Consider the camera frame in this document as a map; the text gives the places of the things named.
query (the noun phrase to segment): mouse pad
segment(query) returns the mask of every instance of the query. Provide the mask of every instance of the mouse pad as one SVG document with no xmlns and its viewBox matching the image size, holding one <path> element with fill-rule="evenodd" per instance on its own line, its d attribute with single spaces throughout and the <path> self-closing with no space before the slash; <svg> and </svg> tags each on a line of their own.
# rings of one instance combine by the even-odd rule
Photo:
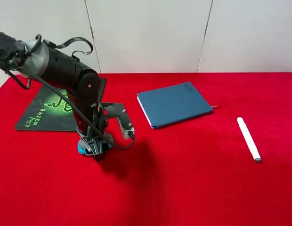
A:
<svg viewBox="0 0 292 226">
<path fill-rule="evenodd" d="M 101 101 L 106 80 L 101 79 L 99 101 Z M 65 89 L 58 89 L 67 97 Z M 68 103 L 46 86 L 38 91 L 24 114 L 18 120 L 16 130 L 76 131 L 77 125 Z"/>
</svg>

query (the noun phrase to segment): robotic arm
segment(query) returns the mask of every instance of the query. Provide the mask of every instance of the robotic arm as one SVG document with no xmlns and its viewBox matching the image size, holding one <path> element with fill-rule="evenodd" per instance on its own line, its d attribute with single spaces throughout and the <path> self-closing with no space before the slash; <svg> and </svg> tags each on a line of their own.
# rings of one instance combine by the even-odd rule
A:
<svg viewBox="0 0 292 226">
<path fill-rule="evenodd" d="M 29 89 L 31 80 L 36 80 L 69 103 L 80 135 L 78 151 L 99 160 L 111 146 L 123 150 L 132 146 L 135 140 L 134 128 L 123 104 L 99 103 L 98 90 L 101 79 L 96 71 L 74 56 L 77 51 L 74 51 L 72 56 L 68 56 L 58 50 L 79 40 L 86 42 L 91 51 L 77 51 L 90 54 L 93 46 L 82 37 L 72 38 L 61 45 L 56 45 L 48 40 L 41 41 L 41 35 L 37 35 L 32 41 L 23 42 L 0 32 L 0 69 L 9 74 L 24 89 Z M 24 85 L 10 71 L 19 71 L 22 76 L 29 79 L 28 84 Z M 68 99 L 53 87 L 66 89 Z M 128 147 L 124 148 L 115 144 L 112 136 L 104 132 L 108 126 L 107 120 L 110 118 L 117 118 L 125 139 L 132 138 L 132 143 Z"/>
</svg>

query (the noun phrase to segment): blue notebook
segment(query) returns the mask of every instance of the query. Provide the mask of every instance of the blue notebook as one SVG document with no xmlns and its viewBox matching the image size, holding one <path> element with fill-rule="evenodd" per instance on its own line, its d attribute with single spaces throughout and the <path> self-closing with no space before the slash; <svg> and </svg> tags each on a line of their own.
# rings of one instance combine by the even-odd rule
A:
<svg viewBox="0 0 292 226">
<path fill-rule="evenodd" d="M 153 129 L 213 111 L 191 82 L 138 93 L 138 102 Z"/>
</svg>

